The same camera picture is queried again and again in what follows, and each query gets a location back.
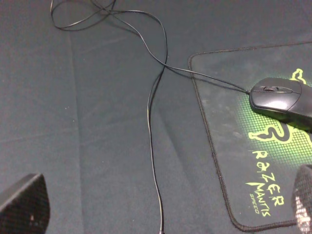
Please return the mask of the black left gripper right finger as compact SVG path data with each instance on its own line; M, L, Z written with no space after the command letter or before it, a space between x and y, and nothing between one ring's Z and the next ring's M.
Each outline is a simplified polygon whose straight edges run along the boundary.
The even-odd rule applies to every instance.
M292 191L292 210L302 234L312 233L312 165L298 168Z

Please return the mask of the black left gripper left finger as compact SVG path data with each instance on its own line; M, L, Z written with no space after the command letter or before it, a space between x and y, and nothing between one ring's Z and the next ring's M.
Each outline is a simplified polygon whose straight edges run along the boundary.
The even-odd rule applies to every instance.
M0 193L2 234L44 234L50 202L43 174L28 174Z

